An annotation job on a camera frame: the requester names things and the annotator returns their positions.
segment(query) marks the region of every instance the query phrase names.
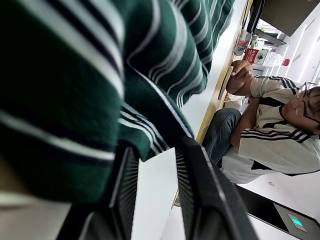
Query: man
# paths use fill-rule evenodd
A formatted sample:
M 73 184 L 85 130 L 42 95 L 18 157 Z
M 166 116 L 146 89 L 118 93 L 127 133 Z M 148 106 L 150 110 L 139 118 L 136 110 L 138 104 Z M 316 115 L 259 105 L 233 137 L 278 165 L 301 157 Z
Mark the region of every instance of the man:
M 243 60 L 232 65 L 226 90 L 249 97 L 249 104 L 242 116 L 233 108 L 214 115 L 203 140 L 211 161 L 237 184 L 276 172 L 319 171 L 320 86 L 253 77 L 252 66 Z

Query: sleeve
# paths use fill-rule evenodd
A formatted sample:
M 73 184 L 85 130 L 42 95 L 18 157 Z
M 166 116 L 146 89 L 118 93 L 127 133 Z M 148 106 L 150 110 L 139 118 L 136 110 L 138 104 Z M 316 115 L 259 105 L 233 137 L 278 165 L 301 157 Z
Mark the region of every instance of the sleeve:
M 280 76 L 255 76 L 250 85 L 253 97 L 262 98 L 264 94 L 279 89 L 297 89 L 299 83 Z
M 289 135 L 272 128 L 245 129 L 238 154 L 253 160 L 252 170 L 306 174 L 320 170 L 318 142 L 299 130 Z

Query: red label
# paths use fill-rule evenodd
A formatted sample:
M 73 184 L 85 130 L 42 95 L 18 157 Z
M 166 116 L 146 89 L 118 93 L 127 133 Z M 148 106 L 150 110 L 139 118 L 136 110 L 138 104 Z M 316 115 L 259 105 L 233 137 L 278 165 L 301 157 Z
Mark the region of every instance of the red label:
M 248 48 L 244 54 L 243 60 L 246 60 L 249 63 L 254 64 L 258 52 L 259 50 L 257 49 Z

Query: green light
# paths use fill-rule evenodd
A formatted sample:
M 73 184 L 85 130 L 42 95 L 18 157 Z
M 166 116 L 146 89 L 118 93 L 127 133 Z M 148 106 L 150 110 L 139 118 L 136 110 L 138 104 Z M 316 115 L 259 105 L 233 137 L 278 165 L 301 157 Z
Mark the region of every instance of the green light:
M 293 222 L 294 224 L 297 224 L 297 225 L 299 225 L 299 226 L 302 227 L 302 223 L 301 223 L 299 220 L 294 219 L 294 218 L 291 218 L 291 220 L 292 220 L 292 222 Z

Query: jeans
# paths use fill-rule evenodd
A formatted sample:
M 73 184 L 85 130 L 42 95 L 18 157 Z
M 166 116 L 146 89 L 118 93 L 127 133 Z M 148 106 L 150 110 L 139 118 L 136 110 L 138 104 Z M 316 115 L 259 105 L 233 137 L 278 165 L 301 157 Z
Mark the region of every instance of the jeans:
M 230 137 L 240 118 L 241 113 L 235 108 L 223 108 L 214 114 L 202 142 L 212 164 L 221 167 L 221 159 L 230 147 Z

